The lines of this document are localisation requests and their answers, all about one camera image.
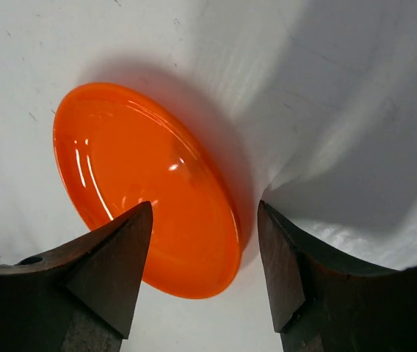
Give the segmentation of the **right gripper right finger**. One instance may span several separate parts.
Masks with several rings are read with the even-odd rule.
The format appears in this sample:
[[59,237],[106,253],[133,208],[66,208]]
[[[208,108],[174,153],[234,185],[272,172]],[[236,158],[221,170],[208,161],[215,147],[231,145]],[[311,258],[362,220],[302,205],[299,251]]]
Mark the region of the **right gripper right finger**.
[[274,330],[285,351],[417,351],[417,266],[346,254],[258,205]]

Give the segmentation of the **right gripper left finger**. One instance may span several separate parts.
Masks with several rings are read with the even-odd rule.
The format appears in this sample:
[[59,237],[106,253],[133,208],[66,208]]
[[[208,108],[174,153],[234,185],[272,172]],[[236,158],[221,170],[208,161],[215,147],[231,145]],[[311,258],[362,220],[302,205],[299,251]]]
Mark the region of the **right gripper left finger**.
[[120,350],[152,225],[142,202],[55,249],[0,265],[0,351]]

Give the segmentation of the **orange plastic plate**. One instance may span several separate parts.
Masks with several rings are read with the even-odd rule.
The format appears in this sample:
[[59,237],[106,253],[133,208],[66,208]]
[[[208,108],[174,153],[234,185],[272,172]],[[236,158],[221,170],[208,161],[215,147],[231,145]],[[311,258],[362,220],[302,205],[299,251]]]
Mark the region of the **orange plastic plate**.
[[83,84],[60,102],[53,141],[65,190],[90,229],[151,205],[145,283],[190,299],[216,296],[232,283],[242,258],[233,195],[177,117],[127,87]]

